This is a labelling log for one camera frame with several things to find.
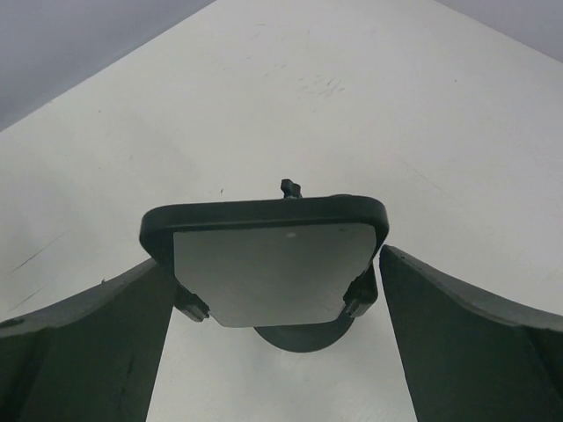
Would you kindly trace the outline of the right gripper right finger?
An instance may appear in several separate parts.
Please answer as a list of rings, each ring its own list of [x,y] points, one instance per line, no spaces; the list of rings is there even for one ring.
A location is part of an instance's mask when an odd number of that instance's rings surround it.
[[[379,268],[419,421],[560,421],[562,318],[386,245]]]

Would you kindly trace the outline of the black round stand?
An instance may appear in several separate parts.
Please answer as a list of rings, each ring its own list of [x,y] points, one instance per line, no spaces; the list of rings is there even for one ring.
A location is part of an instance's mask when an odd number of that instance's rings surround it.
[[[268,344],[291,353],[313,353],[338,342],[355,320],[344,316],[322,324],[255,327]]]

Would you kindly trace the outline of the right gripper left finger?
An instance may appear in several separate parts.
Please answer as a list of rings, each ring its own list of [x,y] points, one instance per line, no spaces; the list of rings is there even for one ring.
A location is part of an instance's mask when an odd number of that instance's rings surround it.
[[[3,421],[144,421],[176,284],[154,260],[1,323]]]

